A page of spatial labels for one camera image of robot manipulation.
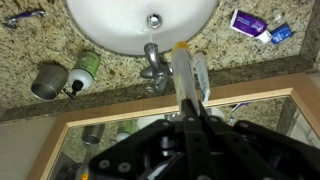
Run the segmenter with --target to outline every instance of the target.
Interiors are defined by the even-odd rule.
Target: wooden frame
[[[320,91],[304,73],[214,87],[211,92],[208,106],[291,96],[320,136]],[[63,113],[51,129],[27,179],[47,179],[71,127],[174,111],[178,111],[176,97],[169,95]]]

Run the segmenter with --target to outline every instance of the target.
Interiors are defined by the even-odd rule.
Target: bottle
[[[84,51],[69,74],[69,82],[72,84],[72,93],[63,89],[71,98],[75,99],[77,92],[87,89],[92,85],[93,79],[100,65],[100,57],[93,51]]]
[[[192,57],[186,42],[178,42],[172,49],[171,66],[180,113],[184,113],[182,112],[182,100],[190,99],[199,115],[200,106],[194,80]]]

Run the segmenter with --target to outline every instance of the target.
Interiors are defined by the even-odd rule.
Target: toothpaste tube
[[[195,68],[202,92],[202,104],[207,105],[210,96],[210,84],[208,77],[207,64],[205,57],[202,53],[196,53],[193,55],[193,67]]]
[[[269,42],[272,38],[265,22],[238,9],[234,10],[229,27],[247,36],[259,39],[263,43]]]

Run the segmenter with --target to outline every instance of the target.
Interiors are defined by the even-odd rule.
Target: white sink basin
[[[217,0],[67,0],[81,31],[97,44],[121,54],[143,55],[149,42],[147,17],[156,13],[162,24],[153,29],[159,51],[196,34],[212,15]]]

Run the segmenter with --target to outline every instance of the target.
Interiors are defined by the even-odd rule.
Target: bathroom counter
[[[236,8],[261,17],[270,31],[287,23],[294,36],[279,45],[265,45],[233,31],[228,26]],[[0,26],[0,97],[1,105],[8,108],[2,123],[174,93],[172,82],[162,94],[147,92],[152,81],[139,77],[147,60],[92,43],[76,28],[63,1],[0,2],[3,18],[34,9],[44,9],[47,15],[23,19],[16,30]],[[212,86],[310,71],[320,61],[319,33],[312,33],[320,29],[320,15],[315,12],[320,12],[320,2],[315,0],[220,0],[212,18],[188,44],[192,53],[206,55]],[[64,94],[51,102],[32,95],[30,86],[42,64],[57,63],[70,70],[85,49],[97,52],[102,63],[94,84],[79,93],[77,101]],[[170,52],[164,57],[170,61]]]

